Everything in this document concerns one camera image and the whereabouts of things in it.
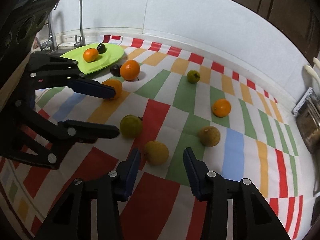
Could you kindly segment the small orange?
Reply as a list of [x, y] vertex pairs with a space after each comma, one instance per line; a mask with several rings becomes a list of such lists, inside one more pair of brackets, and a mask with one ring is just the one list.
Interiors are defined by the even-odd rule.
[[226, 99], [218, 99], [212, 105], [212, 113], [219, 118], [228, 116], [231, 109], [231, 104]]
[[86, 62], [93, 62], [95, 61], [99, 56], [99, 51], [95, 48], [88, 48], [83, 53], [83, 59]]

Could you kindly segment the dark plum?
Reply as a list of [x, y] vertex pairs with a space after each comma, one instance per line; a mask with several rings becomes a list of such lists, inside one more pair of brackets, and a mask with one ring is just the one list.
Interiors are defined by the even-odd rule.
[[103, 43], [98, 44], [97, 51], [99, 54], [104, 54], [107, 51], [107, 48]]
[[110, 73], [113, 76], [120, 77], [121, 76], [120, 69], [121, 69], [121, 65], [114, 64], [110, 67]]

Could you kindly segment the yellow-green round fruit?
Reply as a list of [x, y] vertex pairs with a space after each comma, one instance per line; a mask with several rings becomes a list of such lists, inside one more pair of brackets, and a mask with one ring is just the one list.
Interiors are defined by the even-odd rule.
[[120, 133], [125, 139], [134, 139], [143, 129], [143, 119], [140, 116], [126, 115], [120, 122]]

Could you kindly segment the large orange with stem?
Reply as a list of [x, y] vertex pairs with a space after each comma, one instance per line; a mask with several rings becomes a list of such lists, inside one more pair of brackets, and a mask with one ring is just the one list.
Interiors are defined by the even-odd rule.
[[140, 65], [135, 60], [127, 60], [120, 68], [120, 75], [126, 81], [132, 81], [140, 74]]

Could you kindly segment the yellow lemon fruit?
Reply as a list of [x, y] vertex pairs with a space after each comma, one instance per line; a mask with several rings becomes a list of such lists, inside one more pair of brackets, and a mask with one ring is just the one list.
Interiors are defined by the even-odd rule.
[[159, 141], [149, 141], [144, 147], [146, 161], [152, 166], [164, 164], [169, 158], [167, 146]]

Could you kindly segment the chrome pull faucet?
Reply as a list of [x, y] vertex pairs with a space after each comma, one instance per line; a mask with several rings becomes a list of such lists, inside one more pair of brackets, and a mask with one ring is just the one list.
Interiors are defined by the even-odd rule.
[[52, 26], [52, 13], [48, 15], [48, 40], [41, 43], [38, 39], [38, 37], [35, 37], [36, 44], [40, 48], [41, 51], [49, 48], [50, 52], [56, 51], [58, 49], [55, 33], [53, 32], [53, 26]]

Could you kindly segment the chrome gooseneck faucet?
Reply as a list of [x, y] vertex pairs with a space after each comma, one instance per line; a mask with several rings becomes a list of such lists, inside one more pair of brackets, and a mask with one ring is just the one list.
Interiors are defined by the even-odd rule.
[[79, 48], [86, 44], [83, 30], [83, 1], [82, 0], [58, 0], [53, 16], [54, 28], [60, 34], [60, 41], [68, 31], [79, 32], [74, 35], [74, 47]]

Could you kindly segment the green round plate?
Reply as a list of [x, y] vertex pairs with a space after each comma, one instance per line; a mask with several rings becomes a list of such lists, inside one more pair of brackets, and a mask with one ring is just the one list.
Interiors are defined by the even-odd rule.
[[88, 49], [96, 49], [98, 44], [88, 44], [79, 48], [75, 48], [61, 55], [65, 59], [78, 62], [78, 68], [85, 75], [98, 72], [118, 62], [124, 55], [124, 49], [121, 46], [111, 43], [105, 43], [106, 52], [99, 54], [93, 62], [87, 62], [83, 58], [84, 52]]

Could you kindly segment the orange near plate front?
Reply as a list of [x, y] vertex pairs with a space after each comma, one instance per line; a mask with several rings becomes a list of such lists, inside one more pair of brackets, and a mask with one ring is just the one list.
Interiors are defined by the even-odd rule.
[[122, 86], [122, 83], [119, 80], [108, 79], [108, 80], [105, 80], [104, 82], [102, 82], [102, 84], [114, 88], [116, 94], [115, 94], [114, 97], [112, 97], [112, 99], [117, 99], [117, 98], [119, 98], [121, 96], [121, 93], [123, 91], [123, 86]]

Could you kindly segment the brownish green round fruit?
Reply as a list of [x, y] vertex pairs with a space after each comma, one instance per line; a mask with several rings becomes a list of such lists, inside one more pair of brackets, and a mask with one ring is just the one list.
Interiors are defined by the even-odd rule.
[[214, 126], [206, 126], [199, 130], [197, 136], [202, 145], [214, 147], [220, 142], [220, 132]]

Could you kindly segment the stainless steel pot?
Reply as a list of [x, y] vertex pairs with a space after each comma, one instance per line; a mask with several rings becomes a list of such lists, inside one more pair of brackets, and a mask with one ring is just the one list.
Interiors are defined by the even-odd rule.
[[311, 154], [319, 151], [319, 114], [308, 105], [297, 116], [300, 135]]

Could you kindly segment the colourful checkered tablecloth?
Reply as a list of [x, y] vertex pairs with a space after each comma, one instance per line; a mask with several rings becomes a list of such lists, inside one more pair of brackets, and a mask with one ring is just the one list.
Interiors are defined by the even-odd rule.
[[[58, 170], [1, 160], [1, 207], [34, 236], [50, 208], [70, 182], [91, 180], [112, 170], [132, 148], [159, 141], [169, 150], [160, 166], [142, 161], [134, 192], [120, 204], [126, 239], [199, 239], [206, 206], [192, 195], [183, 166], [183, 150], [231, 180], [249, 178], [272, 207], [291, 239], [297, 239], [303, 214], [302, 172], [295, 120], [270, 93], [217, 62], [195, 53], [138, 38], [116, 36], [124, 59], [140, 64], [138, 81], [123, 81], [117, 100], [102, 100], [50, 88], [36, 92], [35, 109], [57, 123], [68, 119], [119, 125], [133, 114], [143, 118], [136, 139], [100, 139], [77, 144]], [[189, 83], [196, 70], [200, 80]], [[224, 118], [212, 113], [218, 99], [231, 104]], [[199, 130], [214, 126], [220, 142], [201, 144]]]

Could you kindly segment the metal dish rack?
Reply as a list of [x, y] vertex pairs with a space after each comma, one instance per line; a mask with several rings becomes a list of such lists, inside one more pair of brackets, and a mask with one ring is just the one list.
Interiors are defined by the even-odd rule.
[[299, 100], [299, 102], [296, 104], [296, 106], [292, 110], [292, 115], [295, 118], [299, 116], [299, 114], [301, 113], [303, 106], [307, 102], [307, 98], [311, 100], [311, 102], [316, 107], [317, 111], [319, 111], [319, 96], [315, 93], [312, 87], [309, 87], [306, 93], [302, 96], [302, 98]]

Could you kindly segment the green lime far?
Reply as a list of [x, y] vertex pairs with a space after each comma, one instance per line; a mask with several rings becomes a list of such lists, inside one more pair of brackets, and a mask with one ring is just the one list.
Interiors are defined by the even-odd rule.
[[189, 83], [196, 84], [200, 80], [200, 74], [196, 70], [190, 70], [187, 74], [187, 80]]

